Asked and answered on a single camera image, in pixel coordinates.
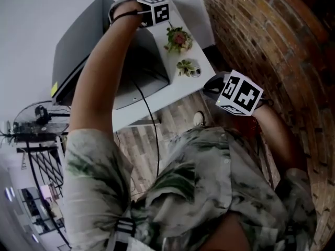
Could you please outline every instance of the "potted succulent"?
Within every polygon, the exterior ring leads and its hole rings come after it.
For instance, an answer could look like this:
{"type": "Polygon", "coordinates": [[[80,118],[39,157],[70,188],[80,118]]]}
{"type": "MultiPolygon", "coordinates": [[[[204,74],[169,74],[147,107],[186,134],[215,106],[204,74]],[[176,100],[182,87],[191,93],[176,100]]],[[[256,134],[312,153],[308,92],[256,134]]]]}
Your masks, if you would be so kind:
{"type": "Polygon", "coordinates": [[[164,46],[164,48],[168,52],[178,52],[178,53],[184,53],[187,50],[189,50],[192,47],[192,38],[191,36],[186,32],[183,31],[183,27],[177,27],[174,28],[170,24],[170,28],[167,28],[167,45],[164,46]]]}
{"type": "Polygon", "coordinates": [[[179,76],[186,75],[188,77],[199,77],[200,69],[192,64],[191,61],[182,60],[177,63],[177,68],[179,69],[179,76]]]}

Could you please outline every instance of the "bracelet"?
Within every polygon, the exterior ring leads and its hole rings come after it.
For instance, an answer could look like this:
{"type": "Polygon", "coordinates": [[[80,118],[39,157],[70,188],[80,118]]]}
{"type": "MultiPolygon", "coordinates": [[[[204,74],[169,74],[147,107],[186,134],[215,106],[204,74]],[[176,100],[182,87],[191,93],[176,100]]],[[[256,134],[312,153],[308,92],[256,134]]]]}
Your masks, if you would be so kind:
{"type": "Polygon", "coordinates": [[[260,103],[260,104],[256,106],[255,110],[258,109],[258,108],[260,108],[260,107],[262,107],[265,104],[268,104],[271,107],[274,104],[274,102],[273,102],[272,99],[262,99],[262,98],[260,99],[260,101],[258,103],[260,103]]]}
{"type": "Polygon", "coordinates": [[[121,18],[121,17],[124,17],[124,16],[135,16],[135,15],[139,15],[139,14],[144,14],[144,13],[147,13],[147,12],[150,12],[150,11],[137,11],[136,9],[133,10],[133,11],[129,11],[129,12],[126,12],[126,13],[123,13],[119,16],[117,16],[115,19],[113,20],[110,20],[110,25],[111,26],[117,19],[121,18]]]}

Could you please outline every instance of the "shirt sleeve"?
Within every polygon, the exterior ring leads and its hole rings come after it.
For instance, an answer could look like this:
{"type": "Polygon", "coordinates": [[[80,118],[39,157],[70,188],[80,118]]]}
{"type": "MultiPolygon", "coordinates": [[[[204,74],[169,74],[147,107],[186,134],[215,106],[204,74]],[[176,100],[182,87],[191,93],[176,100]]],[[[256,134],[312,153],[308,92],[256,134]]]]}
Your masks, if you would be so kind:
{"type": "Polygon", "coordinates": [[[107,134],[72,131],[66,145],[64,220],[72,250],[106,249],[130,203],[131,166],[107,134]]]}
{"type": "Polygon", "coordinates": [[[307,173],[297,168],[289,169],[275,191],[288,212],[285,232],[287,243],[295,242],[300,247],[307,244],[310,247],[316,230],[317,216],[307,173]]]}

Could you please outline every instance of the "brick wall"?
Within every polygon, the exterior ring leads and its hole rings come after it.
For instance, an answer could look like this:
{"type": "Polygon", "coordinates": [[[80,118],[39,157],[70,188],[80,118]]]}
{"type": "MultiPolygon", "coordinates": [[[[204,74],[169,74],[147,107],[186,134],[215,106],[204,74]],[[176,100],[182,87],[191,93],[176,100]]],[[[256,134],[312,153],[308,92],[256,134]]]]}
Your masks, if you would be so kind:
{"type": "Polygon", "coordinates": [[[264,88],[304,147],[320,250],[335,228],[335,47],[301,0],[204,2],[224,59],[264,88]]]}

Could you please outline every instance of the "sneaker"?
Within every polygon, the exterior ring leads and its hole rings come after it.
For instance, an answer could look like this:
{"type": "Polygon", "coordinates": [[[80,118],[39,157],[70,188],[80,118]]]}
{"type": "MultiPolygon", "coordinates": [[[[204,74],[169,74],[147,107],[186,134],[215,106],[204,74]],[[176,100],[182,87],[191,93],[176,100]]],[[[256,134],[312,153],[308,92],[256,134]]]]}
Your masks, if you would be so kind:
{"type": "Polygon", "coordinates": [[[193,117],[193,125],[195,127],[205,125],[205,116],[202,111],[197,111],[193,117]]]}

